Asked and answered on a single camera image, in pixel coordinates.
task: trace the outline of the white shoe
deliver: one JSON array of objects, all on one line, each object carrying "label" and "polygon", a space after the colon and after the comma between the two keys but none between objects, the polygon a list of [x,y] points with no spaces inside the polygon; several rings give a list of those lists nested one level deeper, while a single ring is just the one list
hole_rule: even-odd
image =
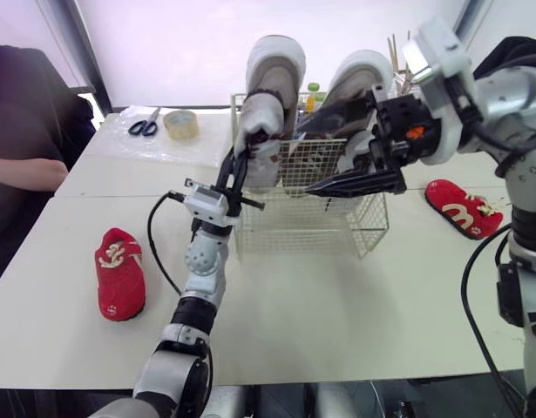
[{"label": "white shoe", "polygon": [[253,94],[242,106],[234,153],[244,152],[249,145],[247,139],[253,134],[263,131],[276,138],[254,145],[246,187],[271,187],[277,182],[280,140],[292,138],[298,91],[305,71],[304,51],[290,37],[263,37],[250,51],[246,79],[247,93]]},{"label": "white shoe", "polygon": [[[376,51],[356,51],[346,57],[328,88],[328,93],[320,109],[354,98],[361,98],[374,84],[381,84],[388,91],[393,80],[390,61]],[[334,137],[344,136],[353,131],[366,129],[367,118],[345,125]]]}]

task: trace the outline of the red baby shoe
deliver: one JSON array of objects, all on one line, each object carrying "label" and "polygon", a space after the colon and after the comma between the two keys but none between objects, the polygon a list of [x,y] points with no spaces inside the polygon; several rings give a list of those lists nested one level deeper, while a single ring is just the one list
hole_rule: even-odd
[{"label": "red baby shoe", "polygon": [[465,237],[482,239],[496,231],[504,218],[489,203],[448,180],[433,180],[424,191],[426,201]]},{"label": "red baby shoe", "polygon": [[129,320],[146,302],[141,267],[142,250],[136,239],[121,229],[110,229],[95,252],[99,310],[108,320]]}]

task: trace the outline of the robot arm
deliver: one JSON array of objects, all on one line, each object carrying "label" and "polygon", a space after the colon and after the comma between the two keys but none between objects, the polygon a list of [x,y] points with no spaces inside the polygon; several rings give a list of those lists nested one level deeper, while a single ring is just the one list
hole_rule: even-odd
[{"label": "robot arm", "polygon": [[527,416],[536,416],[536,68],[503,68],[475,82],[463,46],[440,21],[424,25],[404,52],[420,98],[388,99],[375,86],[363,100],[314,115],[299,127],[335,129],[336,120],[346,124],[349,115],[363,111],[372,111],[376,120],[369,146],[364,138],[356,145],[359,152],[351,152],[343,164],[354,168],[308,192],[323,197],[401,193],[405,165],[419,159],[442,164],[454,152],[489,153],[512,202],[512,262],[499,267],[499,311],[523,327]]},{"label": "robot arm", "polygon": [[[189,275],[178,306],[135,385],[132,399],[117,400],[92,418],[197,418],[207,402],[211,370],[206,362],[209,334],[225,292],[227,243],[241,205],[263,209],[242,197],[246,153],[233,151],[221,166],[216,185],[187,179],[192,192],[169,192],[193,215],[193,239],[185,255]],[[230,178],[233,183],[227,186]]]}]

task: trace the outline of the white backdrop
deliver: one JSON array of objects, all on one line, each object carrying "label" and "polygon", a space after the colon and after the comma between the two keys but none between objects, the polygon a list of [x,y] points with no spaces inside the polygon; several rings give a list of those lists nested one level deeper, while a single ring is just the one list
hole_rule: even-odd
[{"label": "white backdrop", "polygon": [[455,24],[465,0],[78,0],[113,106],[227,105],[242,92],[248,52],[268,34],[294,37],[305,84],[329,86],[352,51],[389,56],[407,30],[440,15]]},{"label": "white backdrop", "polygon": [[487,0],[465,44],[477,67],[505,37],[536,39],[536,0]]},{"label": "white backdrop", "polygon": [[41,50],[68,86],[87,85],[45,0],[0,0],[0,44]]}]

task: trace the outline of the shoelace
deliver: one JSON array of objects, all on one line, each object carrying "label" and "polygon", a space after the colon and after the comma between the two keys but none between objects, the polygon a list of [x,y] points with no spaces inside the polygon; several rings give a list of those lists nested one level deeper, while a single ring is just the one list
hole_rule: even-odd
[{"label": "shoelace", "polygon": [[99,264],[103,268],[115,268],[120,266],[123,261],[125,260],[124,257],[122,257],[122,254],[125,253],[125,248],[122,248],[120,245],[122,244],[122,241],[115,242],[114,244],[109,245],[109,249],[105,250],[105,254],[109,259],[111,259],[111,262],[107,262],[103,260],[101,257],[98,258]]},{"label": "shoelace", "polygon": [[483,215],[485,216],[492,216],[494,213],[496,212],[500,212],[500,210],[495,207],[498,205],[498,203],[489,203],[486,199],[483,199],[482,197],[480,196],[475,196],[474,194],[470,194],[470,193],[466,193],[465,194],[465,199],[469,199],[471,201],[475,200],[475,199],[481,199],[483,201],[483,203],[479,206],[477,206],[477,209],[483,213]]}]

